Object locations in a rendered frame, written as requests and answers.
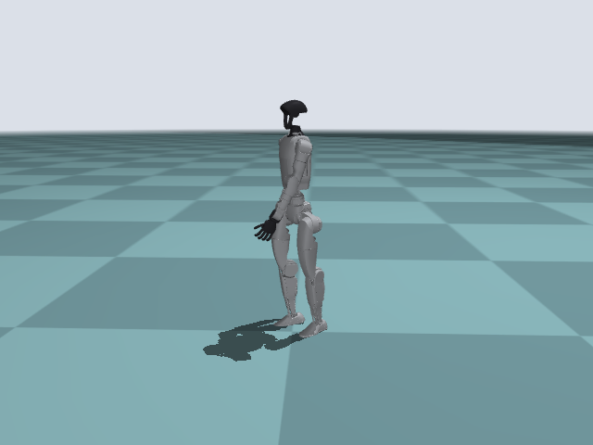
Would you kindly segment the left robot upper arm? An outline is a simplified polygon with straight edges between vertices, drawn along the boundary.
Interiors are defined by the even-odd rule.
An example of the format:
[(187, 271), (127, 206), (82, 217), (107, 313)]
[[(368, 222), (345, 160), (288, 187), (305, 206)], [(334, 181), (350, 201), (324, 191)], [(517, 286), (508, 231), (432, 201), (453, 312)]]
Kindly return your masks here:
[(312, 143), (304, 139), (298, 139), (295, 147), (296, 155), (293, 163), (293, 174), (287, 175), (284, 178), (284, 184), (287, 186), (288, 180), (291, 177), (296, 177), (301, 182), (309, 155), (312, 151)]

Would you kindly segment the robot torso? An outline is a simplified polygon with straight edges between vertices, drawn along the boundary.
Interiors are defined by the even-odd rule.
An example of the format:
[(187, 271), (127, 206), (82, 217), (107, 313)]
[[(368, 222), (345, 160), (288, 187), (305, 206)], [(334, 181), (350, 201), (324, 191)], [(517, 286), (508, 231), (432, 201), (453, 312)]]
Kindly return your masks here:
[[(290, 132), (290, 131), (289, 131)], [(288, 132), (288, 134), (290, 134)], [(281, 167), (281, 176), (282, 176), (282, 183), (283, 188), (287, 186), (284, 184), (284, 178), (287, 175), (293, 174), (293, 163), (295, 160), (295, 147), (298, 139), (304, 139), (310, 142), (309, 138), (302, 133), (293, 133), (297, 134), (294, 136), (285, 135), (280, 142), (279, 147), (279, 159), (280, 159), (280, 167)], [(301, 134), (301, 135), (299, 135)], [(302, 194), (299, 190), (305, 190), (309, 188), (309, 181), (310, 181), (310, 174), (311, 174), (311, 154), (309, 155), (306, 168), (304, 170), (301, 182), (297, 188), (296, 194), (292, 197), (290, 204), (288, 204), (287, 211), (285, 212), (286, 219), (291, 223), (298, 224), (300, 220), (302, 220), (302, 212), (310, 212), (311, 213), (311, 205), (308, 201), (305, 201), (304, 194)]]

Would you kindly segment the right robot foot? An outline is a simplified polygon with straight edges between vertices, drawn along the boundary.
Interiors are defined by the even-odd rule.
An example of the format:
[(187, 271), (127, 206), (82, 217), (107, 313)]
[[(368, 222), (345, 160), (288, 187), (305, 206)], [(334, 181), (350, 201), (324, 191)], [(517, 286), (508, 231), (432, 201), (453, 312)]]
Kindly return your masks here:
[[(292, 316), (292, 313), (291, 313)], [(295, 316), (295, 315), (293, 315)], [(289, 325), (293, 325), (293, 324), (300, 324), (305, 322), (305, 317), (301, 312), (296, 312), (296, 317), (292, 317), (292, 318), (288, 318), (288, 316), (286, 315), (283, 319), (281, 319), (280, 321), (274, 323), (275, 326), (289, 326)]]

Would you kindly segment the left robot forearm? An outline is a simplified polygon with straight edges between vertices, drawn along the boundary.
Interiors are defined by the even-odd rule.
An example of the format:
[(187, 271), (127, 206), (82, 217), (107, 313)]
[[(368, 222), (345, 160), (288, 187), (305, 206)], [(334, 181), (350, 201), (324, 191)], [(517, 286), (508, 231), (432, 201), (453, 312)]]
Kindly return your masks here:
[(273, 219), (280, 221), (284, 215), (284, 212), (287, 211), (288, 204), (292, 197), (295, 196), (298, 188), (298, 179), (296, 177), (291, 177), (288, 180), (287, 187), (283, 189), (283, 193), (280, 196), (280, 200), (275, 205), (275, 213), (272, 216)]

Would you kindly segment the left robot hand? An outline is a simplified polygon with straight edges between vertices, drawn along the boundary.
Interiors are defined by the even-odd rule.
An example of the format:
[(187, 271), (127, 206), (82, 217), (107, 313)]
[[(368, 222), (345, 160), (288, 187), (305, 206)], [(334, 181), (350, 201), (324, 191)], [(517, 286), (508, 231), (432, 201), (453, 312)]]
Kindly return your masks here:
[[(271, 240), (271, 237), (272, 237), (272, 235), (274, 234), (274, 232), (276, 230), (276, 223), (279, 223), (280, 222), (280, 221), (277, 221), (277, 220), (275, 220), (275, 219), (272, 218), (272, 216), (274, 215), (275, 211), (276, 210), (273, 210), (272, 211), (272, 213), (271, 213), (271, 215), (269, 217), (270, 218), (269, 220), (265, 221), (265, 223), (262, 223), (262, 224), (254, 227), (254, 229), (257, 229), (257, 228), (260, 228), (262, 226), (261, 227), (261, 230), (257, 234), (255, 234), (255, 236), (259, 236), (263, 232), (262, 235), (260, 237), (258, 237), (258, 239), (262, 239), (262, 241), (264, 241), (264, 240), (270, 241)], [(270, 236), (267, 239), (268, 235), (270, 235)]]

